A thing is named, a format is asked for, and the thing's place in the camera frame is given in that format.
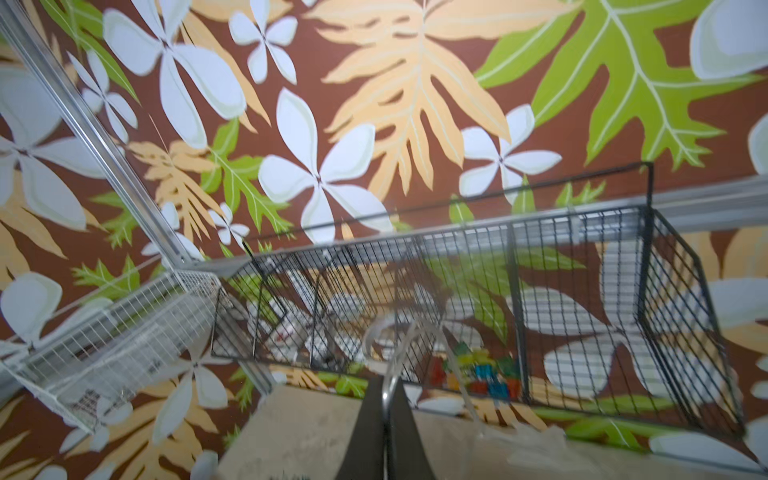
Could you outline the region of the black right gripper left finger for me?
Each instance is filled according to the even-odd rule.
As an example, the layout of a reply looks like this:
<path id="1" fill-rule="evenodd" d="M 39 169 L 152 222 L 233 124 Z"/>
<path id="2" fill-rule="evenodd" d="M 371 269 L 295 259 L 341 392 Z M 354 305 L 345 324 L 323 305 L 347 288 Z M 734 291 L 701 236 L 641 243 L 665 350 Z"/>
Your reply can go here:
<path id="1" fill-rule="evenodd" d="M 381 376 L 368 381 L 336 480 L 384 478 L 385 417 L 382 386 Z"/>

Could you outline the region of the clear string lights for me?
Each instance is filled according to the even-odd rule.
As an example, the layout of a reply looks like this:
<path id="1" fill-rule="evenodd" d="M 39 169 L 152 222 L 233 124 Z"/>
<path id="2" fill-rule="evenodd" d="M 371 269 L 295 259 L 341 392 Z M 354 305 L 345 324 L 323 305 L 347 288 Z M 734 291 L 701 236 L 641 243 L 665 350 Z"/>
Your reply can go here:
<path id="1" fill-rule="evenodd" d="M 384 400 L 394 384 L 403 383 L 410 407 L 427 413 L 470 420 L 481 434 L 484 426 L 470 398 L 475 353 L 481 335 L 452 309 L 428 312 L 407 308 L 377 318 L 363 336 L 366 367 L 384 376 Z"/>

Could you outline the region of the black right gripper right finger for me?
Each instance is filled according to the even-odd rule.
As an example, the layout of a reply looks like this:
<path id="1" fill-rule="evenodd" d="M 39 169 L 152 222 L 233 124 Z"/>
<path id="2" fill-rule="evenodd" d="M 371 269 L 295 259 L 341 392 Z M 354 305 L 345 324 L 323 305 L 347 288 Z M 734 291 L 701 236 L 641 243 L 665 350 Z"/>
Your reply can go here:
<path id="1" fill-rule="evenodd" d="M 404 392 L 394 392 L 389 403 L 388 478 L 436 479 Z"/>

